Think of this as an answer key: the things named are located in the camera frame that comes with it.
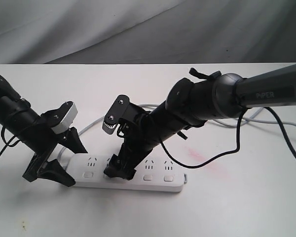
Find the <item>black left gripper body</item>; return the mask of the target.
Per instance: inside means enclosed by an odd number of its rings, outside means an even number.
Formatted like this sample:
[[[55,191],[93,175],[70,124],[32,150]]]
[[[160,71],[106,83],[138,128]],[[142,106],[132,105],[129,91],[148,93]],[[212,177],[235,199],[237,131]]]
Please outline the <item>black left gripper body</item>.
[[[48,121],[51,119],[54,110],[38,115],[30,109],[29,113],[21,115],[21,118],[25,118],[30,123],[27,124],[25,130],[21,132],[19,138],[34,151],[34,155],[23,174],[23,178],[29,182],[39,179],[39,169],[48,161],[49,156],[56,146],[58,144],[64,146],[64,140],[68,130],[60,134],[55,134],[48,126]]]

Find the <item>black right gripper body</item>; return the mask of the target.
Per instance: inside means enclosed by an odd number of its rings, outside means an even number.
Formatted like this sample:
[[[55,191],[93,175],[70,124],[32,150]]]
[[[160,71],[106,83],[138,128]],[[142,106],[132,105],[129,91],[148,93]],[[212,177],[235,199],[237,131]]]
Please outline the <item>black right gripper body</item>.
[[[130,102],[126,95],[118,95],[109,109],[109,123],[117,123],[116,134],[123,139],[117,156],[121,167],[125,159],[134,158],[138,165],[158,145],[156,138],[150,138],[150,120],[146,115],[151,114],[143,107]]]

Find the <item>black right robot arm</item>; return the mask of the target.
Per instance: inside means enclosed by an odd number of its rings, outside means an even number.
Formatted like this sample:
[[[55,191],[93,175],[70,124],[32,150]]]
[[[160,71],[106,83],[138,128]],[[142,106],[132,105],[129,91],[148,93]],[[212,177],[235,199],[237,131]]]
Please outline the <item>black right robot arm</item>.
[[[254,107],[272,111],[277,106],[296,106],[296,64],[251,78],[219,71],[205,75],[193,68],[189,73],[199,82],[179,80],[151,112],[131,103],[126,95],[117,96],[102,128],[121,137],[123,143],[119,153],[112,155],[105,175],[133,179],[136,167],[156,146],[209,120],[242,120]]]

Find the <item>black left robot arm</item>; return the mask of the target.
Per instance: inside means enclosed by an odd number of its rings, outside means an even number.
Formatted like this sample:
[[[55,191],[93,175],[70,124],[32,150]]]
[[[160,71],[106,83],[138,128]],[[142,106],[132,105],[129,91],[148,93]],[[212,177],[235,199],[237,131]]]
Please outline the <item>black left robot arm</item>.
[[[41,115],[37,114],[31,104],[0,75],[0,135],[5,148],[16,146],[12,140],[5,139],[5,132],[9,131],[13,138],[34,152],[23,174],[27,181],[46,179],[66,187],[75,185],[74,178],[60,163],[56,159],[49,161],[48,158],[59,144],[75,154],[87,152],[77,129],[71,126],[76,115],[77,108],[72,101],[66,101],[59,108]]]

